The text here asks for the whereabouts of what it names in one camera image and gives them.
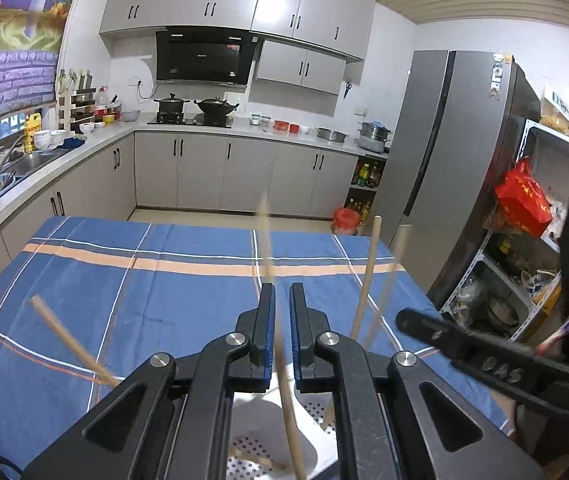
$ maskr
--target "refrigerator handle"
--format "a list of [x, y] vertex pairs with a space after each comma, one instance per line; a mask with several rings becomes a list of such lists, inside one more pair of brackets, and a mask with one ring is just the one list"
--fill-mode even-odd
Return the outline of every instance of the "refrigerator handle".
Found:
[[409, 198], [407, 200], [407, 205], [405, 205], [402, 214], [404, 216], [411, 215], [411, 210], [413, 205], [416, 203], [418, 193], [420, 192], [420, 186], [422, 186], [422, 181], [425, 179], [425, 173], [429, 166], [429, 161], [431, 160], [431, 155], [434, 153], [434, 146], [436, 145], [436, 139], [438, 137], [438, 132], [440, 131], [440, 124], [443, 120], [443, 114], [445, 113], [445, 106], [447, 105], [447, 97], [449, 96], [449, 87], [451, 85], [451, 77], [453, 75], [453, 63], [455, 62], [455, 51], [449, 53], [449, 58], [447, 59], [447, 68], [445, 69], [445, 78], [443, 79], [443, 88], [440, 92], [440, 99], [438, 101], [438, 107], [436, 109], [436, 117], [434, 118], [434, 124], [431, 126], [431, 134], [429, 136], [429, 141], [427, 141], [427, 148], [425, 154], [422, 156], [422, 162], [420, 162], [420, 169], [416, 176], [416, 180], [411, 188], [411, 193], [409, 193]]

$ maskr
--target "red bag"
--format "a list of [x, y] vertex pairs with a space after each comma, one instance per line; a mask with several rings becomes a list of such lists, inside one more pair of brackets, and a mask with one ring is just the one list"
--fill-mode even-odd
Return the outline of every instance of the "red bag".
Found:
[[545, 232], [553, 216], [543, 188], [531, 176], [529, 157], [521, 158], [506, 172], [495, 191], [509, 224], [538, 238]]

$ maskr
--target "black pot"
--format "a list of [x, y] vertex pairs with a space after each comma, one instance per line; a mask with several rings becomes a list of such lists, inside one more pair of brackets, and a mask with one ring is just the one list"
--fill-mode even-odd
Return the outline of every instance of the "black pot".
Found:
[[204, 112], [205, 115], [208, 116], [217, 116], [217, 117], [224, 117], [225, 115], [230, 114], [234, 111], [240, 103], [237, 105], [230, 105], [226, 100], [222, 101], [221, 99], [203, 99], [202, 101], [194, 101]]
[[169, 94], [170, 97], [165, 97], [164, 99], [154, 99], [155, 102], [160, 103], [158, 105], [158, 111], [161, 114], [181, 114], [184, 103], [188, 103], [188, 100], [176, 97], [175, 94]]

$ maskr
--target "purple brick pattern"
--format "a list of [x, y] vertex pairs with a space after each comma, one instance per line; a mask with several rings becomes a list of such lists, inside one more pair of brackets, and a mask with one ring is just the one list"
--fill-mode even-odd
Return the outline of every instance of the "purple brick pattern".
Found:
[[0, 116], [53, 101], [57, 64], [55, 52], [0, 52]]

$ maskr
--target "stainless steel refrigerator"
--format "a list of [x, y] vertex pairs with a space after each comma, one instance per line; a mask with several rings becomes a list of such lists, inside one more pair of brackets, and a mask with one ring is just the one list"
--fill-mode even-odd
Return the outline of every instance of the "stainless steel refrigerator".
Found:
[[411, 224], [402, 264], [440, 307], [462, 277], [540, 101], [511, 56], [415, 51], [398, 124], [365, 234], [383, 217], [390, 245]]

